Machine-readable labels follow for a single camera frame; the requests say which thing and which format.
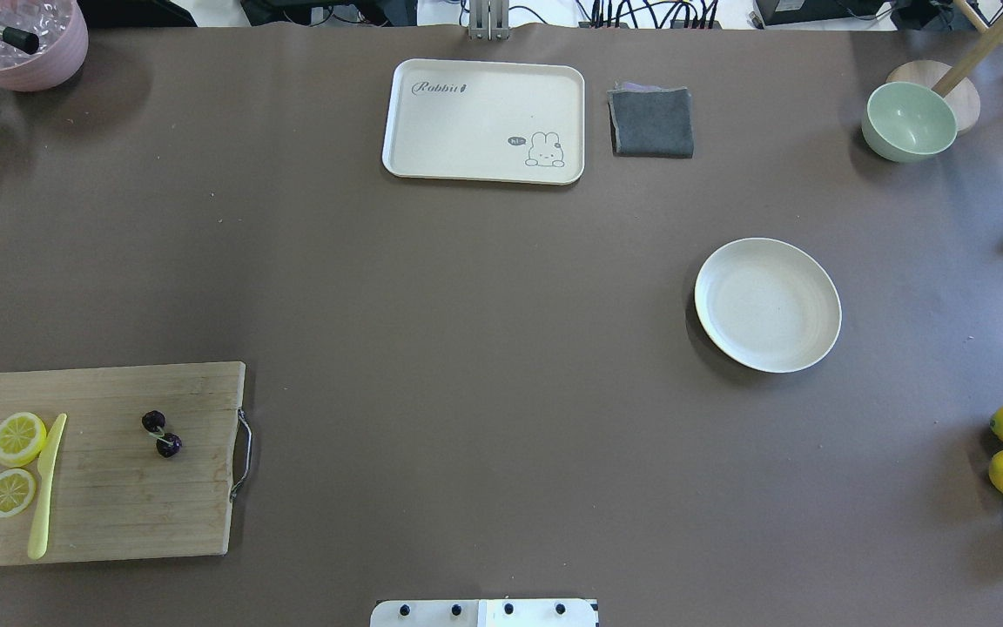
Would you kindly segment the cream rabbit tray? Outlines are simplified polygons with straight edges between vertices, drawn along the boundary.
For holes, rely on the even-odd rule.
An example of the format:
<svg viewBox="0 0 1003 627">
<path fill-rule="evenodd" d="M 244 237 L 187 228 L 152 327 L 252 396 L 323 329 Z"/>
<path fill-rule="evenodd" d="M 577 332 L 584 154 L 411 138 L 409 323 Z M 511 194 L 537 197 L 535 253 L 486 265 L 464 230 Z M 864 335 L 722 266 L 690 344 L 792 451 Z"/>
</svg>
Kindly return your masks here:
<svg viewBox="0 0 1003 627">
<path fill-rule="evenodd" d="M 569 66 L 408 59 L 394 69 L 382 162 L 401 178 L 573 184 L 585 111 Z"/>
</svg>

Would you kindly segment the grey folded cloth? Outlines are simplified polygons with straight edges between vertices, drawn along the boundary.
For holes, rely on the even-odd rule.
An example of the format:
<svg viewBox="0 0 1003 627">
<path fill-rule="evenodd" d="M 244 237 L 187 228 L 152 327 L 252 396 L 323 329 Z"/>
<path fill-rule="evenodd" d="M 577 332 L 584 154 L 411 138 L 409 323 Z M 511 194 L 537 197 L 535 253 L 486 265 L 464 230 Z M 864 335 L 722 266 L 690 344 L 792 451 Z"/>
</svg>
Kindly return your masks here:
<svg viewBox="0 0 1003 627">
<path fill-rule="evenodd" d="M 692 158 L 691 91 L 621 83 L 608 91 L 614 152 L 631 158 Z"/>
</svg>

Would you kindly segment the cream round plate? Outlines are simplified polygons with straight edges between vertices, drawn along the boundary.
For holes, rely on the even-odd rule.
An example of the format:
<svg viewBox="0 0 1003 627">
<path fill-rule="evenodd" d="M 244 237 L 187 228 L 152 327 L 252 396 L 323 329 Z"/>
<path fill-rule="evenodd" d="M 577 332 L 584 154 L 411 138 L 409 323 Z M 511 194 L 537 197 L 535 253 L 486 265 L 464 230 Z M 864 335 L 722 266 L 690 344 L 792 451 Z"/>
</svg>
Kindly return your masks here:
<svg viewBox="0 0 1003 627">
<path fill-rule="evenodd" d="M 824 267 L 780 239 L 736 239 L 702 263 L 694 309 L 722 352 L 758 372 L 816 365 L 835 346 L 841 300 Z"/>
</svg>

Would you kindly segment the bamboo cutting board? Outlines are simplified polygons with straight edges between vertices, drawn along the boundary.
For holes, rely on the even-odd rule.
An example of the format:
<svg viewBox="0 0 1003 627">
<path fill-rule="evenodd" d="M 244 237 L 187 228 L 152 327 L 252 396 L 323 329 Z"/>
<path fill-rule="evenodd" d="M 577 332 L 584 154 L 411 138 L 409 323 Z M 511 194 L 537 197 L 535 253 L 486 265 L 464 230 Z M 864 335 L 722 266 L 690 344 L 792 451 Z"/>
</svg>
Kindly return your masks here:
<svg viewBox="0 0 1003 627">
<path fill-rule="evenodd" d="M 245 385 L 239 361 L 0 373 L 0 423 L 68 415 L 44 563 L 224 555 Z M 150 410 L 183 442 L 171 459 L 143 428 Z M 0 566 L 30 563 L 32 517 L 0 517 Z"/>
</svg>

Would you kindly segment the mint green bowl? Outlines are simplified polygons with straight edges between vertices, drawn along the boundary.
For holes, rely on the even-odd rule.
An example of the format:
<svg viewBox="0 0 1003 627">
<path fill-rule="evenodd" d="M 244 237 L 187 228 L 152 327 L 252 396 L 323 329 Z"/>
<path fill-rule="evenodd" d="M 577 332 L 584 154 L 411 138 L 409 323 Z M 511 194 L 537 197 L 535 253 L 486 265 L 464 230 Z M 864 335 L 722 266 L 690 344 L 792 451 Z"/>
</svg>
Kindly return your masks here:
<svg viewBox="0 0 1003 627">
<path fill-rule="evenodd" d="M 888 82 L 868 96 L 861 136 L 881 158 L 915 163 L 946 151 L 958 137 L 958 119 L 932 89 Z"/>
</svg>

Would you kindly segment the lemon slice upper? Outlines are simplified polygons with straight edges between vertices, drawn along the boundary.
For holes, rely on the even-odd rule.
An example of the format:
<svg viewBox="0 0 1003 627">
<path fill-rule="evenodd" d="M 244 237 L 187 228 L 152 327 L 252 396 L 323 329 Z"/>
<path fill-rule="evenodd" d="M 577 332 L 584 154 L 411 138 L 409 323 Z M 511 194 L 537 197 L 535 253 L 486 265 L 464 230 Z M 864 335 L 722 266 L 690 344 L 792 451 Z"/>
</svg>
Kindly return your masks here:
<svg viewBox="0 0 1003 627">
<path fill-rule="evenodd" d="M 12 414 L 0 423 L 0 464 L 21 468 L 36 460 L 47 443 L 43 421 L 31 412 Z"/>
</svg>

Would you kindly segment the lemon slice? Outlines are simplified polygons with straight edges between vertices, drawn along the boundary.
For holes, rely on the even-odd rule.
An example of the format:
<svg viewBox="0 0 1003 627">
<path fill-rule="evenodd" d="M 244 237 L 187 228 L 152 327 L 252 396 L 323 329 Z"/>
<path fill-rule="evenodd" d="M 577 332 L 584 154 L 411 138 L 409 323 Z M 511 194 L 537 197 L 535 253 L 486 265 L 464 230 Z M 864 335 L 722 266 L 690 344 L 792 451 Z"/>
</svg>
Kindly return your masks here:
<svg viewBox="0 0 1003 627">
<path fill-rule="evenodd" d="M 0 473 L 0 517 L 20 515 L 32 503 L 38 482 L 28 469 L 13 468 Z"/>
<path fill-rule="evenodd" d="M 12 414 L 0 423 L 0 464 L 21 468 L 36 460 L 47 443 L 43 421 L 31 412 Z"/>
</svg>

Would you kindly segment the wooden cup stand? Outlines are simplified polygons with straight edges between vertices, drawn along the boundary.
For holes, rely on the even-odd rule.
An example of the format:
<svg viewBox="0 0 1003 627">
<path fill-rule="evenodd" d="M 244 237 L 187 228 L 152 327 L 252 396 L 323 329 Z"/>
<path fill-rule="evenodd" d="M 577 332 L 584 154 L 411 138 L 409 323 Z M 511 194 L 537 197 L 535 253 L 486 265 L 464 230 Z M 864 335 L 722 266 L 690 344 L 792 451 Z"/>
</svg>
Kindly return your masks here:
<svg viewBox="0 0 1003 627">
<path fill-rule="evenodd" d="M 971 82 L 970 74 L 980 61 L 1003 44 L 1003 13 L 994 24 L 989 24 L 966 1 L 954 1 L 953 5 L 979 33 L 979 39 L 970 51 L 953 66 L 932 60 L 908 61 L 892 71 L 886 82 L 919 84 L 936 92 L 954 112 L 958 135 L 963 135 L 978 123 L 980 115 L 979 92 Z"/>
</svg>

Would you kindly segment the yellow plastic knife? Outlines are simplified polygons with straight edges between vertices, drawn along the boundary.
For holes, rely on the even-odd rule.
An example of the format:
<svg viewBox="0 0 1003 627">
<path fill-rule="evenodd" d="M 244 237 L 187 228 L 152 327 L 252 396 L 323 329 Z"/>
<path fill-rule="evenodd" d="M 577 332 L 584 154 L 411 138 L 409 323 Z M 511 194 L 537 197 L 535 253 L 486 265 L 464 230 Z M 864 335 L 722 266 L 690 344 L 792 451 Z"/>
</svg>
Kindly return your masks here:
<svg viewBox="0 0 1003 627">
<path fill-rule="evenodd" d="M 33 513 L 29 540 L 27 542 L 27 557 L 33 561 L 44 558 L 45 552 L 48 550 L 53 480 L 55 480 L 61 437 L 63 437 L 67 421 L 68 415 L 66 413 L 61 413 L 57 416 L 56 420 L 53 421 L 53 425 L 49 428 L 44 448 L 41 449 L 38 456 L 37 469 L 40 477 L 40 485 L 38 488 L 36 511 Z"/>
</svg>

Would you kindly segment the lemon slice lower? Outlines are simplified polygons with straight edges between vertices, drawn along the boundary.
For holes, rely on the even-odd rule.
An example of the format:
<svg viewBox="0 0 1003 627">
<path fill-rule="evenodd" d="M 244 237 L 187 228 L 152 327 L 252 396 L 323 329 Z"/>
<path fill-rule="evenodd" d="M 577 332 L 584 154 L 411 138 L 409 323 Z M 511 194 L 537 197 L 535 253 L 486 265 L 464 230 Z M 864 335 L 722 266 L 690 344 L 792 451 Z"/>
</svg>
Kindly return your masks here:
<svg viewBox="0 0 1003 627">
<path fill-rule="evenodd" d="M 13 468 L 0 473 L 0 517 L 20 515 L 32 503 L 38 482 L 28 469 Z"/>
</svg>

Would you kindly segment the pink bowl with ice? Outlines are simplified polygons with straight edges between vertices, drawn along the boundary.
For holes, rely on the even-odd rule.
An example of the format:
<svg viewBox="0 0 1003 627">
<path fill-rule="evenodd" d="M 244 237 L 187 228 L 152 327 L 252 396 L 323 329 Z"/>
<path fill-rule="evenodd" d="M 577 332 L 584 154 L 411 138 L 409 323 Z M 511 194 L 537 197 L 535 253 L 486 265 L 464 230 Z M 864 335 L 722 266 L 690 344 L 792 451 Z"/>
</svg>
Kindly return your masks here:
<svg viewBox="0 0 1003 627">
<path fill-rule="evenodd" d="M 88 52 L 77 1 L 0 1 L 0 87 L 44 91 L 68 82 Z"/>
</svg>

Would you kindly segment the aluminium frame post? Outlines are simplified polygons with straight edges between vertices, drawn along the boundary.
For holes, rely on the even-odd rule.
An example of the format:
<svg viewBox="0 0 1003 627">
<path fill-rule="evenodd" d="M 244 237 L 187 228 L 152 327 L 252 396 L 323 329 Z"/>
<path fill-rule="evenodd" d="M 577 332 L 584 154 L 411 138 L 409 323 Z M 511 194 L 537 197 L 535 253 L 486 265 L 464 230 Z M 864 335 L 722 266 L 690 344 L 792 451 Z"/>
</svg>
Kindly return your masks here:
<svg viewBox="0 0 1003 627">
<path fill-rule="evenodd" d="M 473 41 L 501 41 L 510 37 L 509 0 L 466 1 L 468 36 Z"/>
</svg>

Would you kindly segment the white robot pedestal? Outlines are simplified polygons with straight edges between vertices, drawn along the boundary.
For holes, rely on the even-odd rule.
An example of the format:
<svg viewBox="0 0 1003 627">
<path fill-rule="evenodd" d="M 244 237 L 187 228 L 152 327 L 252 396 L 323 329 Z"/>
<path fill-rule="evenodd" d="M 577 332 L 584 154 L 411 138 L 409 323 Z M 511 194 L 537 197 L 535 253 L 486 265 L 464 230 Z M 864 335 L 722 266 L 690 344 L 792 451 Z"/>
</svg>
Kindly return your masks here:
<svg viewBox="0 0 1003 627">
<path fill-rule="evenodd" d="M 598 626 L 597 602 L 582 598 L 387 600 L 370 626 Z"/>
</svg>

